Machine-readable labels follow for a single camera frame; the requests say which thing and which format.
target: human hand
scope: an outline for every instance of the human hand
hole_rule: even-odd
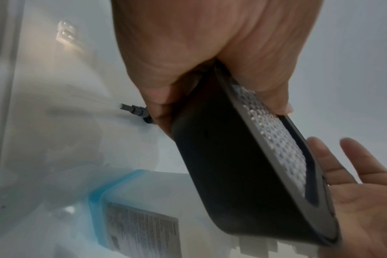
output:
[[[357,141],[342,139],[358,184],[321,140],[307,142],[325,171],[343,235],[339,249],[322,248],[320,257],[387,258],[387,169]]]
[[[118,46],[155,122],[171,135],[174,103],[215,59],[276,114],[322,0],[111,0]]]

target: black plastic casing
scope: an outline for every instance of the black plastic casing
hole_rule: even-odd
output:
[[[341,232],[322,169],[287,116],[307,163],[303,197],[231,87],[219,62],[178,108],[172,135],[213,222],[232,235],[335,246]]]

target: label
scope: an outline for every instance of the label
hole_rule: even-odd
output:
[[[112,250],[130,258],[182,258],[177,218],[109,203],[105,219]]]

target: open palm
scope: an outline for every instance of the open palm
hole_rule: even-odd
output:
[[[307,140],[330,185],[343,244],[322,248],[323,258],[387,258],[387,169],[360,143],[340,141],[362,184],[341,165],[318,138]]]

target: translucent container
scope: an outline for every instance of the translucent container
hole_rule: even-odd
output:
[[[277,252],[273,239],[217,228],[189,174],[136,170],[93,191],[89,204],[99,244],[130,258],[268,258]]]

